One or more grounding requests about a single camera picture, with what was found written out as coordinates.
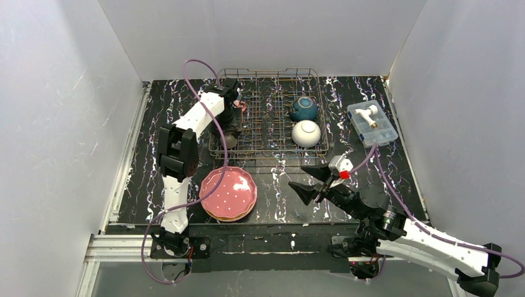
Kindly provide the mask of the small grey cup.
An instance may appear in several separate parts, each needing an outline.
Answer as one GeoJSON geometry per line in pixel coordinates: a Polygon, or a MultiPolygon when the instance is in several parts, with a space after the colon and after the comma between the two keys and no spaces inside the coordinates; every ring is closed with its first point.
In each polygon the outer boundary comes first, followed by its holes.
{"type": "Polygon", "coordinates": [[[237,145],[238,139],[233,134],[225,135],[225,143],[226,143],[226,148],[228,150],[231,150],[237,145]]]}

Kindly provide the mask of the white bowl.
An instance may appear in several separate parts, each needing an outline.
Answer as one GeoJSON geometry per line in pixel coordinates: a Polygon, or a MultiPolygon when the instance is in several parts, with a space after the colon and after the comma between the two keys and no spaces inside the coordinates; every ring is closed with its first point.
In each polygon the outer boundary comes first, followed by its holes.
{"type": "Polygon", "coordinates": [[[312,148],[321,140],[320,127],[314,121],[299,121],[293,126],[292,140],[299,147],[312,148]]]}

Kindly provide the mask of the teal bowl beige inside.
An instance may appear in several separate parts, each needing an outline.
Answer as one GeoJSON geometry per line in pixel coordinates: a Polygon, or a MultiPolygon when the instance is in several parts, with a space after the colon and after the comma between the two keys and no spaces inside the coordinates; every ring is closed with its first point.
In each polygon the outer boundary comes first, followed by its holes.
{"type": "Polygon", "coordinates": [[[314,121],[318,115],[317,102],[308,96],[296,98],[289,107],[289,117],[293,122],[314,121]]]}

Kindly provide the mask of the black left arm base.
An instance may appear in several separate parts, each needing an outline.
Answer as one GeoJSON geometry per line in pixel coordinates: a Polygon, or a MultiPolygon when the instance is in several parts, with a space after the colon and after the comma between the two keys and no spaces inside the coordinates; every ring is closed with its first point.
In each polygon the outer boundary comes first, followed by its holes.
{"type": "Polygon", "coordinates": [[[177,273],[172,272],[168,280],[177,281],[190,273],[193,260],[207,259],[210,256],[211,240],[208,237],[189,236],[188,232],[174,234],[161,229],[158,234],[150,233],[152,246],[151,259],[168,260],[165,266],[180,266],[177,273]]]}

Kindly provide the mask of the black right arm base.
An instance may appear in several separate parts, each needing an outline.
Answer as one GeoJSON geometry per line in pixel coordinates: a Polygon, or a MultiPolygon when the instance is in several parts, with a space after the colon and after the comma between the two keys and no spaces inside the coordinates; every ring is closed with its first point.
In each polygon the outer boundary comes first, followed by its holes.
{"type": "Polygon", "coordinates": [[[336,259],[347,259],[354,279],[371,282],[382,276],[386,255],[376,250],[378,238],[367,222],[360,222],[353,236],[336,235],[331,238],[328,253],[336,259]]]}

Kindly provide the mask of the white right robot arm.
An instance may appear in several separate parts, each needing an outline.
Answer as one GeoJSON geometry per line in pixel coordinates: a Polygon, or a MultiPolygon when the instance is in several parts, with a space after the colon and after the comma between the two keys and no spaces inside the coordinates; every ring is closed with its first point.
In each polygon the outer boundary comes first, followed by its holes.
{"type": "Polygon", "coordinates": [[[500,282],[500,246],[489,243],[469,247],[409,218],[390,203],[380,186],[368,184],[353,190],[338,183],[337,179],[345,173],[332,170],[327,164],[301,169],[321,180],[315,185],[289,182],[305,205],[328,200],[359,222],[353,236],[337,241],[330,249],[335,256],[399,257],[441,273],[472,295],[495,296],[500,282]]]}

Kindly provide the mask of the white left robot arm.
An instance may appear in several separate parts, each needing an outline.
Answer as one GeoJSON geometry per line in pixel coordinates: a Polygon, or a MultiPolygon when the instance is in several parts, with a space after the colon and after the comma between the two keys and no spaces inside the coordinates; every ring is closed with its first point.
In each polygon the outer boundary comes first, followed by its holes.
{"type": "Polygon", "coordinates": [[[199,163],[198,140],[209,125],[218,137],[240,133],[242,112],[234,105],[240,97],[239,87],[233,78],[220,85],[210,84],[186,114],[159,130],[157,167],[163,181],[165,209],[154,240],[175,253],[184,251],[188,244],[183,234],[188,226],[185,204],[189,180],[199,163]]]}

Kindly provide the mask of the pink polka dot plate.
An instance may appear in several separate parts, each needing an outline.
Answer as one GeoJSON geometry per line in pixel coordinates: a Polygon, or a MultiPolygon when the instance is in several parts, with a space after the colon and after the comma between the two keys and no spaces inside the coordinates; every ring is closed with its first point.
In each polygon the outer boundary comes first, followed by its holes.
{"type": "Polygon", "coordinates": [[[255,205],[257,196],[257,185],[252,176],[240,167],[229,166],[219,187],[201,205],[203,209],[219,206],[250,208],[255,205]]]}

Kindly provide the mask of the clear plastic parts box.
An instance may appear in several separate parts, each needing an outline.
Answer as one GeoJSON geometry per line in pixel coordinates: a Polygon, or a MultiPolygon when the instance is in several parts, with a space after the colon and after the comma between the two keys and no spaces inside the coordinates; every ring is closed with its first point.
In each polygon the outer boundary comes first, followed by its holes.
{"type": "Polygon", "coordinates": [[[348,105],[347,116],[365,148],[385,146],[399,138],[397,130],[376,100],[348,105]]]}

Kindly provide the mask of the yellow plate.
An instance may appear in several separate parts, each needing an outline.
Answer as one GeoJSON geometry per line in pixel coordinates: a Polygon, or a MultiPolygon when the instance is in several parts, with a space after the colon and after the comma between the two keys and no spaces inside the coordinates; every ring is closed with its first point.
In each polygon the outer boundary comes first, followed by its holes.
{"type": "Polygon", "coordinates": [[[204,209],[212,218],[221,222],[234,222],[247,216],[252,211],[252,208],[232,208],[222,207],[204,209]]]}

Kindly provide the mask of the white pipe fitting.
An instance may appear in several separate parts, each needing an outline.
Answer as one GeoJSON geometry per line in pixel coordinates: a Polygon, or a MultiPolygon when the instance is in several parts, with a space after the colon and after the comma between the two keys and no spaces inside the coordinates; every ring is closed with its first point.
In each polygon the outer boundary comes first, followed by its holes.
{"type": "Polygon", "coordinates": [[[378,112],[378,108],[375,105],[370,105],[365,109],[356,109],[355,112],[359,114],[370,127],[376,128],[378,126],[376,121],[372,119],[372,116],[378,112]]]}

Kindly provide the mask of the pink bottom plate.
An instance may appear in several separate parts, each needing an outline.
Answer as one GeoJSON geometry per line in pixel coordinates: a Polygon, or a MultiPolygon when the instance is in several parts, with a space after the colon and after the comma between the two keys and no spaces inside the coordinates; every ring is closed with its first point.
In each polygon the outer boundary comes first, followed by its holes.
{"type": "Polygon", "coordinates": [[[220,217],[220,216],[217,216],[217,215],[214,215],[210,212],[208,212],[206,210],[206,213],[216,219],[217,221],[220,221],[220,222],[235,222],[235,221],[238,221],[238,220],[241,220],[242,218],[246,217],[252,210],[254,209],[254,205],[252,205],[247,211],[235,216],[235,217],[220,217]]]}

